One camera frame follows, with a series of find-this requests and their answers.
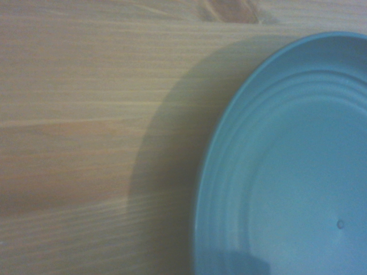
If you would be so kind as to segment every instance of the light wood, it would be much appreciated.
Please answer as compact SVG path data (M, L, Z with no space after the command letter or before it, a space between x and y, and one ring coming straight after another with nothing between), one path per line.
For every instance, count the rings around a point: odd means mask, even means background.
M367 34L365 1L257 1L252 24L211 3L0 4L1 274L188 274L197 169L238 87L300 37Z

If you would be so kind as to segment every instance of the tabletop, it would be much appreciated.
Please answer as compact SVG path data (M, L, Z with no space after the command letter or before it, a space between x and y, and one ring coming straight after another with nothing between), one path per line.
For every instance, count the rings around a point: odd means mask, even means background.
M363 0L0 4L2 274L189 274L196 175L248 75Z

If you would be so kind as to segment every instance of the plate surface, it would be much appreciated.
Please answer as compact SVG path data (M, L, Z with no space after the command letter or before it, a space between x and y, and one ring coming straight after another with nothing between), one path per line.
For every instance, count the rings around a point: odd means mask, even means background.
M199 177L193 269L366 272L366 36L294 42L236 93Z

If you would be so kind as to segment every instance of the wood grain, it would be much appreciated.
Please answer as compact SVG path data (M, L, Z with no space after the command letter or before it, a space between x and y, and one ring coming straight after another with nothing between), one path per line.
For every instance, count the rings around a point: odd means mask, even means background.
M0 4L3 274L188 274L197 169L235 91L299 37L367 33L357 0L253 2L252 24L170 3Z
M251 0L199 0L198 11L203 21L259 23L257 4Z

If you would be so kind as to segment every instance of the small hole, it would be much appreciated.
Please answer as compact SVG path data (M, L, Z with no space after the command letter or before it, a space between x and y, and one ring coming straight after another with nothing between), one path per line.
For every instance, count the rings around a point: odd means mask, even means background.
M337 226L338 226L338 228L339 228L339 229L343 229L343 228L344 228L344 221L340 219L340 220L337 222Z

